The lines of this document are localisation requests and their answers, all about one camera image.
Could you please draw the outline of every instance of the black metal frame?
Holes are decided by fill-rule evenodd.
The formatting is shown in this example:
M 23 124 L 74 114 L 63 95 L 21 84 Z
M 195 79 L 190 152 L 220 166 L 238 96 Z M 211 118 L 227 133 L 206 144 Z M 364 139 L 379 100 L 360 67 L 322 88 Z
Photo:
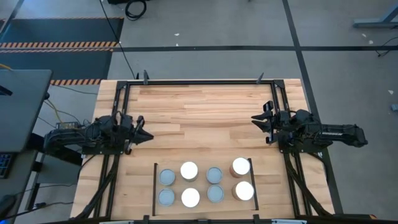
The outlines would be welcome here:
M 119 99 L 121 95 L 121 90 L 125 89 L 124 91 L 124 100 L 123 100 L 123 106 L 121 109 L 122 114 L 127 113 L 127 105 L 129 101 L 129 91 L 130 87 L 134 85 L 269 85 L 271 88 L 272 92 L 272 99 L 275 102 L 275 110 L 279 111 L 279 99 L 277 96 L 277 88 L 280 88 L 280 92 L 282 93 L 282 102 L 285 110 L 289 110 L 289 103 L 287 101 L 287 95 L 285 91 L 285 85 L 283 80 L 146 80 L 145 82 L 142 80 L 133 80 L 133 81 L 118 81 L 116 85 L 116 93 L 114 97 L 114 102 L 113 102 L 113 108 L 112 108 L 112 114 L 115 114 L 118 112 L 118 106 L 119 106 Z M 114 162 L 116 163 L 116 168 L 118 167 L 119 164 L 119 158 L 120 155 L 115 155 L 114 156 Z M 303 170 L 302 170 L 302 164 L 300 160 L 300 155 L 295 154 L 295 163 L 297 167 L 297 175 L 299 177 L 300 184 L 305 186 L 305 178 L 303 175 Z M 284 159 L 285 159 L 285 166 L 286 166 L 286 172 L 287 172 L 287 177 L 289 181 L 289 190 L 290 190 L 290 198 L 292 199 L 292 207 L 294 211 L 295 217 L 298 217 L 300 215 L 300 209 L 299 209 L 299 203 L 297 199 L 297 193 L 294 185 L 294 181 L 298 181 L 297 179 L 294 179 L 291 176 L 291 172 L 289 172 L 289 165 L 291 165 L 290 161 L 290 156 L 288 154 L 284 154 Z M 104 178 L 108 172 L 108 163 L 109 163 L 109 156 L 104 156 L 103 160 L 103 165 L 101 169 L 101 177 L 99 180 L 99 185 L 104 181 Z M 108 202 L 106 206 L 106 217 L 111 217 L 112 213 L 112 207 L 113 207 L 113 198 L 114 198 L 114 192 L 115 192 L 115 186 L 116 186 L 116 178 L 117 175 L 114 176 L 114 179 L 111 182 L 111 185 L 109 187 L 109 195 L 108 195 Z M 305 211 L 306 215 L 311 215 L 311 206 L 303 193 L 303 199 L 304 199 L 304 204 L 305 204 Z M 95 207 L 95 212 L 94 212 L 94 217 L 99 217 L 100 215 L 100 210 L 101 210 L 101 204 L 102 201 L 99 200 L 96 207 Z M 198 220 L 159 220 L 156 221 L 156 223 L 190 223 L 190 222 L 198 222 Z M 254 217 L 252 220 L 217 220 L 217 222 L 220 223 L 270 223 L 271 220 L 261 220 L 258 219 L 258 217 Z

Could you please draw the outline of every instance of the concrete floor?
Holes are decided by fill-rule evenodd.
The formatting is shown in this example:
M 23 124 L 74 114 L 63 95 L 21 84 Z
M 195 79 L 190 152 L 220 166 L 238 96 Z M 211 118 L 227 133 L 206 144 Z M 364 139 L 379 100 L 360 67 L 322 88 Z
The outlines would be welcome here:
M 17 0 L 0 3 L 0 18 L 7 17 Z M 301 46 L 381 45 L 398 30 L 354 29 L 354 18 L 382 16 L 390 0 L 289 0 Z M 123 16 L 123 5 L 108 6 L 109 16 Z M 17 17 L 103 16 L 97 0 L 25 0 Z M 125 21 L 124 47 L 184 45 L 292 46 L 281 0 L 153 0 L 138 21 Z M 375 52 L 304 52 L 305 64 L 323 123 L 356 123 L 369 145 L 357 149 L 343 144 L 330 147 L 331 162 L 345 213 L 370 213 L 398 220 L 396 145 L 398 52 L 378 58 Z M 295 52 L 210 51 L 129 52 L 135 72 L 146 69 L 151 78 L 301 78 Z M 131 78 L 121 53 L 113 53 L 109 79 Z M 97 86 L 74 86 L 98 91 Z M 95 97 L 52 86 L 51 100 L 80 121 L 90 120 Z M 55 124 L 53 111 L 44 106 L 40 117 Z M 62 115 L 66 121 L 72 121 Z M 38 120 L 34 131 L 51 127 Z M 71 202 L 74 187 L 39 191 L 37 202 Z M 17 219 L 17 223 L 66 220 L 71 206 L 57 205 Z

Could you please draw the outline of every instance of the floor tape line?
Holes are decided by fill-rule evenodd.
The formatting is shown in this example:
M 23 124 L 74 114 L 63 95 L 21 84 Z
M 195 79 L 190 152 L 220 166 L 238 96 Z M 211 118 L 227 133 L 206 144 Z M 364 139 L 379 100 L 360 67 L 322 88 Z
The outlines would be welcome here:
M 52 53 L 52 52 L 93 52 L 93 51 L 110 51 L 110 48 L 94 48 L 94 49 L 40 49 L 40 50 L 1 50 L 0 53 Z
M 13 20 L 16 19 L 106 19 L 106 17 L 18 17 L 14 18 Z M 108 17 L 108 19 L 124 19 L 124 17 Z
M 102 78 L 51 80 L 51 85 L 99 85 Z
M 87 42 L 0 42 L 0 49 L 23 48 L 85 48 L 85 47 L 116 47 L 115 41 L 87 41 Z

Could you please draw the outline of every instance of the power cord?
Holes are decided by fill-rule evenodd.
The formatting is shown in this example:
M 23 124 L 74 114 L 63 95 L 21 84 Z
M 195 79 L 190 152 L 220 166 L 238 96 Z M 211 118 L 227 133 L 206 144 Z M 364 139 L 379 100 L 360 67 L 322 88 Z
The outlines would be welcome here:
M 88 126 L 85 125 L 85 121 L 87 121 L 88 125 L 91 124 L 91 122 L 89 122 L 87 119 L 84 119 L 84 120 L 83 120 L 83 126 L 88 127 Z
M 26 211 L 26 212 L 21 212 L 21 213 L 15 214 L 15 215 L 10 215 L 8 217 L 3 218 L 3 220 L 7 220 L 7 219 L 10 219 L 10 218 L 15 218 L 15 217 L 18 217 L 18 216 L 21 216 L 21 215 L 25 215 L 25 214 L 28 214 L 30 212 L 34 212 L 34 211 L 37 211 L 37 210 L 42 209 L 42 208 L 47 208 L 47 207 L 52 206 L 52 205 L 70 205 L 70 204 L 73 204 L 73 202 L 54 202 L 54 203 L 50 203 L 50 204 L 47 204 L 47 205 L 43 205 L 43 206 L 41 206 L 39 208 L 34 208 L 34 209 Z
M 100 199 L 100 197 L 102 197 L 102 194 L 104 193 L 108 184 L 113 180 L 114 176 L 116 175 L 116 169 L 117 169 L 116 162 L 113 161 L 112 167 L 111 167 L 110 171 L 108 172 L 107 176 L 105 177 L 104 182 L 101 184 L 101 186 L 95 192 L 94 196 L 91 198 L 88 205 L 86 205 L 86 207 L 83 209 L 83 211 L 79 215 L 77 215 L 74 219 L 88 218 L 90 216 L 90 213 L 93 211 L 93 209 L 94 209 L 95 205 L 98 203 L 98 200 Z
M 132 13 L 129 12 L 129 8 L 130 5 L 134 2 L 141 2 L 144 5 L 143 10 L 141 11 L 140 14 L 138 15 L 134 15 Z M 126 12 L 126 17 L 128 20 L 130 21 L 136 21 L 139 18 L 141 18 L 141 16 L 143 16 L 145 14 L 145 12 L 147 11 L 147 3 L 145 2 L 145 0 L 130 0 L 127 4 L 126 4 L 126 9 L 124 10 Z
M 39 187 L 39 188 L 42 189 L 42 188 L 46 188 L 46 187 L 71 187 L 71 186 L 73 186 L 73 185 L 76 185 L 76 184 L 69 184 L 69 185 L 67 185 L 67 184 L 54 184 L 54 185 L 42 186 L 42 187 Z M 28 192 L 28 191 L 31 191 L 31 190 L 33 190 L 33 189 L 34 189 L 34 188 L 31 188 L 31 189 L 28 189 L 28 190 L 24 190 L 24 191 L 22 191 L 22 192 L 19 192 L 19 193 L 14 194 L 14 195 L 23 194 L 23 193 Z
M 388 44 L 390 41 L 395 40 L 395 39 L 398 39 L 398 37 L 393 37 L 393 38 L 387 40 L 387 42 L 384 43 L 383 45 L 381 45 L 381 47 L 384 46 L 384 45 L 386 45 L 386 44 Z M 379 53 L 377 50 L 375 50 L 375 51 L 376 51 L 378 57 L 383 57 L 383 56 L 385 56 L 386 54 L 388 54 L 391 50 L 387 50 L 387 51 L 385 51 L 385 52 L 383 52 L 383 53 Z
M 135 75 L 134 72 L 132 71 L 132 68 L 131 68 L 131 66 L 130 66 L 129 60 L 127 60 L 126 54 L 124 53 L 123 46 L 122 46 L 122 44 L 120 43 L 120 40 L 119 40 L 118 36 L 116 35 L 116 32 L 114 31 L 113 27 L 112 27 L 111 21 L 109 21 L 108 15 L 106 14 L 106 11 L 105 11 L 105 9 L 104 9 L 104 5 L 102 4 L 102 1 L 101 1 L 101 0 L 98 0 L 98 1 L 99 1 L 99 3 L 101 4 L 102 11 L 104 12 L 104 15 L 105 15 L 105 17 L 106 17 L 107 22 L 108 22 L 109 26 L 111 27 L 112 33 L 113 33 L 113 35 L 114 35 L 114 38 L 117 40 L 118 44 L 120 45 L 120 49 L 122 50 L 123 57 L 124 57 L 124 59 L 126 60 L 127 65 L 129 66 L 131 75 L 132 75 L 133 79 L 136 79 L 136 75 Z
M 5 68 L 7 70 L 12 70 L 10 67 L 8 67 L 7 65 L 3 65 L 3 64 L 0 64 L 0 67 L 1 68 Z
M 308 154 L 323 163 L 323 167 L 325 168 L 326 182 L 329 183 L 329 170 L 328 170 L 328 166 L 326 165 L 325 161 L 322 159 L 322 157 L 320 157 L 318 154 L 316 154 L 314 152 L 309 152 Z
M 81 165 L 81 167 L 80 167 L 80 169 L 79 169 L 79 172 L 77 173 L 77 178 L 79 179 L 79 176 L 80 176 L 80 172 L 81 172 L 81 170 L 83 169 L 83 167 L 90 161 L 90 160 L 92 160 L 92 158 L 94 158 L 96 155 L 92 155 L 90 158 L 88 158 L 87 160 L 86 160 L 86 162 L 84 162 L 83 163 L 83 165 Z
M 77 117 L 75 117 L 74 115 L 72 115 L 72 114 L 70 114 L 70 113 L 67 113 L 67 112 L 58 110 L 58 109 L 55 107 L 55 105 L 54 105 L 50 100 L 47 100 L 47 101 L 48 101 L 49 103 L 47 103 L 46 101 L 44 101 L 44 103 L 45 103 L 47 106 L 49 106 L 51 109 L 53 109 L 53 110 L 55 111 L 55 115 L 56 115 L 57 119 L 58 119 L 61 123 L 63 123 L 63 121 L 61 121 L 61 119 L 60 119 L 60 117 L 59 117 L 59 114 L 58 114 L 57 112 L 63 113 L 63 114 L 66 114 L 66 115 L 71 116 L 72 118 L 75 118 L 75 119 L 77 120 L 77 123 L 79 123 L 79 125 L 81 126 L 80 121 L 79 121 L 79 119 L 77 119 Z
M 41 118 L 41 117 L 39 117 L 39 116 L 37 117 L 37 119 L 40 119 L 40 120 L 42 120 L 43 122 L 45 122 L 46 124 L 50 125 L 51 127 L 56 128 L 54 125 L 50 124 L 48 121 L 44 120 L 43 118 Z
M 77 92 L 77 93 L 89 94 L 89 95 L 98 95 L 97 93 L 89 93 L 89 92 L 85 92 L 85 91 L 74 90 L 74 89 L 72 89 L 72 88 L 68 88 L 68 87 L 65 87 L 65 86 L 59 86 L 59 85 L 54 85 L 54 84 L 51 84 L 51 85 L 52 85 L 52 86 L 59 87 L 59 88 L 64 88 L 64 89 L 67 89 L 67 90 L 75 91 L 75 92 Z

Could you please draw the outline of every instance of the wooden table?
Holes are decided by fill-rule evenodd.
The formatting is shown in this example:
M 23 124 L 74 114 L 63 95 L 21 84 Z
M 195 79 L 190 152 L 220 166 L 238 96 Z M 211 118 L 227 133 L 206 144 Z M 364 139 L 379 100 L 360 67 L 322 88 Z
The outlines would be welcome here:
M 300 80 L 284 81 L 290 109 L 307 110 Z M 101 82 L 95 118 L 111 114 L 116 82 Z M 152 214 L 154 163 L 182 164 L 204 157 L 220 161 L 250 157 L 259 210 L 156 215 L 150 219 L 252 219 L 254 214 L 259 214 L 260 218 L 293 218 L 283 155 L 277 144 L 265 144 L 266 135 L 251 123 L 251 116 L 261 114 L 262 105 L 268 100 L 272 100 L 271 88 L 264 85 L 131 87 L 127 114 L 134 119 L 143 115 L 146 120 L 144 129 L 155 138 L 134 147 L 131 155 L 120 157 L 111 219 L 142 220 L 144 215 Z M 333 213 L 322 163 L 306 154 L 301 154 L 301 160 L 308 188 L 324 208 Z M 102 161 L 103 156 L 96 156 L 80 172 L 71 217 L 79 214 L 96 192 Z M 296 191 L 304 214 L 297 186 Z M 107 194 L 105 192 L 103 197 L 102 215 Z

